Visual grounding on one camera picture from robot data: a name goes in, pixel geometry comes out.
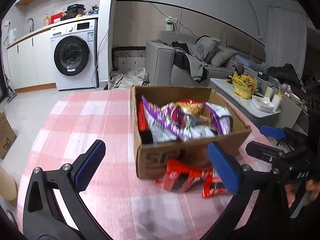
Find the tablecloth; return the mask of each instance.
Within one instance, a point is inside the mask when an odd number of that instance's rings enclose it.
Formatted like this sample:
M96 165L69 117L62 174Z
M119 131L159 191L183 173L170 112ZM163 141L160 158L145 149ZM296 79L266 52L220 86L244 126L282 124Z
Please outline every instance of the tablecloth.
M137 179L129 100L129 90L114 90L75 92L57 102L34 141L20 181L17 207L20 231L33 169L39 166L44 171L55 170L73 163L96 139L105 142L106 155L80 196L112 238L200 239L217 220L231 195L202 199L201 188L176 194L164 191L154 181ZM234 109L252 128L239 148L237 160L254 170L269 171L270 165L248 156L245 147L252 140L270 143ZM55 195L67 223L76 228L58 190ZM254 192L237 227L246 223L256 197Z

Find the washing machine door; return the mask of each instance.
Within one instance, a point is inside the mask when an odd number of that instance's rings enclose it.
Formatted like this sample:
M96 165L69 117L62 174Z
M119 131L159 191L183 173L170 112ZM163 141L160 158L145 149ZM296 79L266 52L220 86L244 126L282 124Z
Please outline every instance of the washing machine door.
M88 44L76 36L67 36L57 44L54 50L54 63L66 76L78 75L89 60Z

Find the soap bottle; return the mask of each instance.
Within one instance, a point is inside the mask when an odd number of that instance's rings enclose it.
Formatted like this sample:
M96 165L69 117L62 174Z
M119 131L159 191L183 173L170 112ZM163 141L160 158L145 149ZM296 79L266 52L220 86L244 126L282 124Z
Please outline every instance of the soap bottle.
M48 26L50 23L49 14L47 13L44 18L44 26Z

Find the yellow plastic bag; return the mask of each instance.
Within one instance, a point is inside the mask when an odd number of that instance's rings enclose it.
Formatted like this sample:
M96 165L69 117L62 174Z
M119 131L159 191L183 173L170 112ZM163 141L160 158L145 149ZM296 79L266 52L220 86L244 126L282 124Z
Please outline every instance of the yellow plastic bag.
M251 98L257 90L257 80L251 75L238 75L237 72L231 78L233 91L242 98Z

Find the metal bolt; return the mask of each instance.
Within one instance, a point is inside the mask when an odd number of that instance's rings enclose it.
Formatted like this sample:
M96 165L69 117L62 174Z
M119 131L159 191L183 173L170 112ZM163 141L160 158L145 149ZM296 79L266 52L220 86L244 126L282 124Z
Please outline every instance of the metal bolt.
M249 165L245 164L245 165L242 165L242 169L243 169L244 171L250 171L250 170L251 170L251 167L250 167Z
M276 175L278 175L280 173L279 169L277 169L277 168L272 169L272 172Z
M37 174L39 171L41 171L41 168L39 168L39 167L36 167L36 168L33 169L33 172L35 174Z
M64 164L63 166L62 166L62 169L64 170L64 171L67 171L67 170L69 170L71 168L71 165L69 164L69 163L66 163L66 164Z

